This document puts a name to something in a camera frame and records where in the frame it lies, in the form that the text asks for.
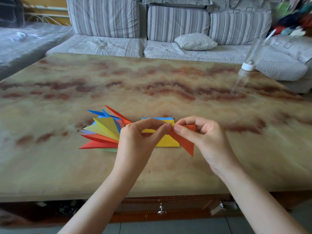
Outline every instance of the red paper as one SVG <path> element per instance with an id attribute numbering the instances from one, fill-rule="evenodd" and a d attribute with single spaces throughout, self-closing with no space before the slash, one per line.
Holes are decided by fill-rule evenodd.
<path id="1" fill-rule="evenodd" d="M 89 140 L 93 140 L 93 141 L 96 141 L 96 142 L 106 142 L 106 141 L 109 141 L 109 142 L 113 142 L 113 143 L 119 143 L 119 141 L 116 141 L 114 139 L 108 138 L 108 137 L 100 135 L 100 134 L 85 134 L 85 135 L 82 135 L 82 136 L 87 138 L 87 139 L 89 139 Z"/>
<path id="2" fill-rule="evenodd" d="M 196 130 L 196 125 L 185 125 L 185 127 L 192 131 Z M 194 156 L 194 143 L 179 136 L 173 129 L 169 131 L 168 135 L 176 140 L 192 157 Z"/>
<path id="3" fill-rule="evenodd" d="M 84 146 L 80 147 L 80 149 L 103 149 L 103 148 L 118 148 L 118 144 L 110 141 L 106 142 L 90 141 L 86 143 Z"/>
<path id="4" fill-rule="evenodd" d="M 109 106 L 106 106 L 106 107 L 108 108 L 108 110 L 110 110 L 114 114 L 114 116 L 121 118 L 121 121 L 123 122 L 124 125 L 128 125 L 131 123 L 131 121 L 128 118 L 126 118 L 123 115 L 121 115 L 120 113 L 116 112 L 114 109 L 110 108 Z"/>

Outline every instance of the hand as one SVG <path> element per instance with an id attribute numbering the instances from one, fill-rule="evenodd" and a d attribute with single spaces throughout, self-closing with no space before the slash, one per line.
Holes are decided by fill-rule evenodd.
<path id="1" fill-rule="evenodd" d="M 145 168 L 152 151 L 162 137 L 172 128 L 154 118 L 148 118 L 126 125 L 121 129 L 114 171 L 122 173 L 135 182 Z M 144 129 L 156 130 L 154 133 L 142 133 Z"/>
<path id="2" fill-rule="evenodd" d="M 182 125 L 196 125 L 199 133 Z M 212 171 L 219 177 L 235 168 L 242 168 L 221 126 L 203 117 L 187 117 L 179 120 L 174 131 L 178 135 L 193 142 L 200 149 Z"/>

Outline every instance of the silver knob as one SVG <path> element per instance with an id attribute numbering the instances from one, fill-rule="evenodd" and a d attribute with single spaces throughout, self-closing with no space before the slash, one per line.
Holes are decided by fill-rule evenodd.
<path id="1" fill-rule="evenodd" d="M 158 211 L 158 214 L 166 214 L 167 212 L 166 211 L 163 211 L 163 205 L 162 203 L 160 203 L 160 211 Z"/>

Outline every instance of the person's right hand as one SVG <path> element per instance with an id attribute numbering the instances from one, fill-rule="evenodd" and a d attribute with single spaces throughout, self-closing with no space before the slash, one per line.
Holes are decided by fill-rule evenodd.
<path id="1" fill-rule="evenodd" d="M 198 133 L 183 126 L 194 124 Z M 217 122 L 197 116 L 187 117 L 174 125 L 174 131 L 197 145 L 212 171 L 219 177 L 232 169 L 242 168 L 227 135 Z"/>

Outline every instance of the stack of colored paper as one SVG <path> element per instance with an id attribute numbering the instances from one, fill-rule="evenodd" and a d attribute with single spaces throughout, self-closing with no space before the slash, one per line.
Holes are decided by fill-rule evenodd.
<path id="1" fill-rule="evenodd" d="M 82 130 L 84 133 L 82 136 L 90 139 L 91 141 L 86 143 L 80 149 L 102 149 L 105 151 L 117 152 L 120 131 L 124 126 L 132 122 L 110 107 L 106 107 L 112 112 L 112 115 L 108 114 L 104 110 L 102 110 L 102 112 L 88 110 L 89 112 L 98 115 L 98 118 L 94 118 L 94 123 Z M 155 119 L 163 120 L 174 126 L 173 117 L 155 117 Z M 196 128 L 195 125 L 187 125 L 185 127 L 193 131 L 195 131 Z M 153 133 L 155 131 L 146 129 L 143 130 L 143 132 Z M 173 130 L 165 135 L 156 147 L 179 147 L 180 145 L 193 156 L 194 144 L 177 135 Z"/>

